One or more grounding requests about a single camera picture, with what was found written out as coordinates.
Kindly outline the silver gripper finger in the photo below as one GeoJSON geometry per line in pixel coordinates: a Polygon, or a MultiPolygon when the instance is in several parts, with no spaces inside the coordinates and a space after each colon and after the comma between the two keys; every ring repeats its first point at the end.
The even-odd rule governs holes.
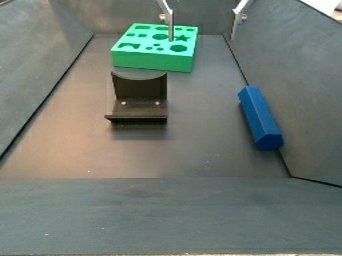
{"type": "Polygon", "coordinates": [[[161,13],[159,14],[159,19],[164,21],[168,26],[168,41],[173,41],[173,11],[168,6],[165,0],[156,0],[157,5],[161,9],[161,13]]]}
{"type": "Polygon", "coordinates": [[[232,27],[231,27],[231,33],[229,33],[229,40],[233,40],[233,38],[235,38],[237,25],[241,22],[244,10],[248,7],[249,1],[251,0],[240,0],[236,7],[232,9],[233,21],[232,21],[232,27]]]}

